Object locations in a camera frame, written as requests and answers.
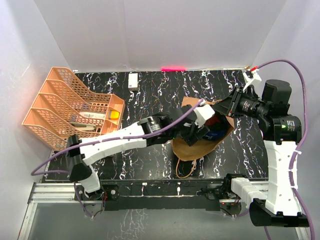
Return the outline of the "brown paper bag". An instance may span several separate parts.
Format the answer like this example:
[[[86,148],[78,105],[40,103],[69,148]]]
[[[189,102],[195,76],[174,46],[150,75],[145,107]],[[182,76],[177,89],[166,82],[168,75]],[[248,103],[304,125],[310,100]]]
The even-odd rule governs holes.
[[[216,150],[216,148],[220,146],[235,129],[235,120],[231,117],[216,113],[213,117],[206,121],[206,123],[208,124],[213,124],[215,122],[223,122],[228,124],[226,135],[224,137],[221,137],[220,139],[213,141],[203,139],[199,140],[192,146],[188,146],[185,140],[183,140],[181,137],[176,137],[171,141],[173,153],[177,157],[175,174],[179,179],[186,179],[190,175],[192,175],[193,171],[196,169],[197,160]],[[179,164],[181,162],[192,162],[191,170],[187,175],[180,175],[178,172]]]

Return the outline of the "dark blue snack bag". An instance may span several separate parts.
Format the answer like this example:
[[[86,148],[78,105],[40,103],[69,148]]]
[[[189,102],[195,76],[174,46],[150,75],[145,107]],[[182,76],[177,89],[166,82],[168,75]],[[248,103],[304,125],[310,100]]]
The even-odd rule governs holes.
[[[228,124],[226,122],[205,123],[209,131],[202,137],[204,140],[215,141],[227,134]]]

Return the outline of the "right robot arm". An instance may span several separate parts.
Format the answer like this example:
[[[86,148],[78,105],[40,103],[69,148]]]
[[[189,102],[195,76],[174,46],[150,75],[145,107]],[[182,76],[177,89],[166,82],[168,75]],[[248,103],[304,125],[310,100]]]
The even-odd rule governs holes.
[[[233,199],[237,195],[249,207],[251,222],[256,227],[302,227],[310,223],[303,213],[293,190],[291,178],[297,178],[297,165],[290,163],[296,147],[302,141],[302,124],[288,113],[292,88],[283,80],[265,82],[262,97],[253,85],[237,87],[232,93],[212,105],[216,113],[226,117],[248,116],[258,120],[268,161],[268,192],[261,193],[248,179],[228,174],[223,194]]]

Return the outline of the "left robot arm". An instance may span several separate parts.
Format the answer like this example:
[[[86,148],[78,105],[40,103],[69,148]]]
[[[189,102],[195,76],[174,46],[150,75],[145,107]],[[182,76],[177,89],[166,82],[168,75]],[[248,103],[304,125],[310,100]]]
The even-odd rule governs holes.
[[[97,200],[103,195],[104,188],[93,169],[95,162],[131,149],[165,144],[176,137],[192,146],[209,132],[206,121],[214,114],[209,104],[188,104],[169,113],[158,112],[104,135],[89,138],[71,135],[65,153],[69,180],[80,183],[86,194]]]

